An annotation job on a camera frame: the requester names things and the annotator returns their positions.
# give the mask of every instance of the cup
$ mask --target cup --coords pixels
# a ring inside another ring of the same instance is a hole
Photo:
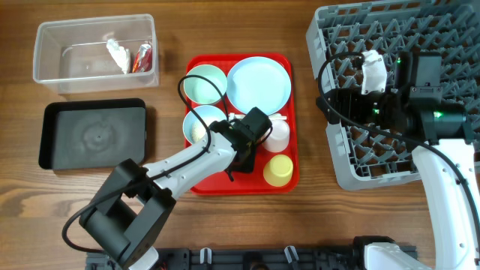
[[[293,162],[285,154],[277,154],[263,168],[263,178],[274,187],[283,187],[290,182]]]
[[[218,67],[211,64],[201,64],[188,71],[187,75],[200,75],[214,83],[220,93],[227,91],[227,77]],[[188,98],[200,105],[215,105],[221,96],[210,82],[200,78],[188,78],[184,81],[183,89]]]
[[[194,108],[194,110],[199,114],[207,126],[209,126],[213,121],[227,120],[225,113],[216,106],[203,105]],[[206,134],[205,128],[193,112],[188,112],[185,116],[182,129],[183,136],[191,144],[198,142]]]
[[[284,120],[272,120],[271,128],[271,134],[263,143],[263,147],[272,153],[282,152],[290,141],[290,127]]]

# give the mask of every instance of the wooden tabletop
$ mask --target wooden tabletop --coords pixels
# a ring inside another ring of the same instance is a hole
[[[0,6],[0,269],[83,269],[86,255],[62,241],[65,221],[83,207],[110,169],[53,172],[38,166],[45,106],[56,101],[142,98],[154,107],[146,162],[182,150],[185,107],[176,84],[194,56],[284,54],[292,64],[300,182],[272,196],[201,197],[186,193],[158,237],[158,248],[282,248],[349,244],[362,235],[416,245],[434,264],[434,236],[422,183],[349,192],[335,178],[326,120],[305,33],[317,1],[9,1]],[[35,37],[42,22],[151,14],[160,44],[160,87],[59,96],[32,79]],[[135,208],[140,206],[132,202]],[[76,243],[96,247],[76,222]]]

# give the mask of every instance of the yellow cup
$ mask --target yellow cup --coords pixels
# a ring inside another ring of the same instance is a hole
[[[277,154],[263,168],[263,178],[274,187],[288,184],[293,174],[293,162],[285,154]]]

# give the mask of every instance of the robotic arm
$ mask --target robotic arm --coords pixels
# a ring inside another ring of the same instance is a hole
[[[165,160],[143,168],[132,160],[120,163],[103,183],[92,201],[113,191],[138,183],[142,187],[124,192],[137,197],[143,209],[137,215],[121,200],[121,194],[98,203],[80,216],[80,225],[123,269],[150,269],[158,260],[152,247],[169,217],[176,200],[206,177],[223,172],[251,173],[254,169],[257,141],[272,123],[258,108],[242,120],[230,124],[215,121],[209,127],[211,144],[196,160],[180,166],[207,146],[207,136],[189,148]],[[163,172],[171,173],[157,178]]]
[[[373,64],[367,60],[354,61],[358,68],[363,65],[364,86],[372,80],[369,77],[378,77],[365,73],[365,65],[384,65],[382,58]],[[439,53],[401,53],[396,61],[394,87],[385,91],[332,89],[323,93],[319,79],[322,96],[316,103],[329,124],[338,124],[342,119],[351,125],[351,119],[368,131],[376,130],[362,125],[375,123],[403,134],[427,195],[436,269],[480,269],[476,210],[480,197],[473,163],[473,132],[463,106],[442,102],[441,61]],[[427,142],[454,165],[415,141]],[[367,270],[428,269],[392,243],[366,244],[362,255],[362,267]]]

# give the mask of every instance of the red tray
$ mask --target red tray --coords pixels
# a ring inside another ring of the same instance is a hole
[[[225,172],[215,173],[205,180],[201,181],[191,191],[199,195],[240,195],[240,194],[280,194],[291,191],[299,183],[299,150],[297,148],[297,131],[295,120],[295,108],[293,106],[293,79],[292,67],[287,58],[279,53],[256,53],[256,54],[235,54],[235,55],[198,55],[193,58],[187,65],[187,73],[190,69],[197,65],[214,65],[219,67],[225,74],[228,74],[230,69],[239,61],[252,57],[263,56],[275,60],[282,65],[290,76],[292,82],[292,94],[286,105],[279,111],[282,116],[286,116],[286,122],[290,126],[290,142],[288,147],[280,153],[271,153],[259,146],[256,151],[255,169],[252,173],[234,172],[234,182],[231,182]],[[192,107],[198,105],[187,99]],[[228,97],[225,95],[226,106],[229,113],[242,114],[230,103]],[[222,102],[215,105],[224,111]],[[191,144],[185,140],[185,148]],[[263,168],[275,155],[287,155],[293,161],[293,174],[290,182],[283,187],[272,187],[263,178]]]

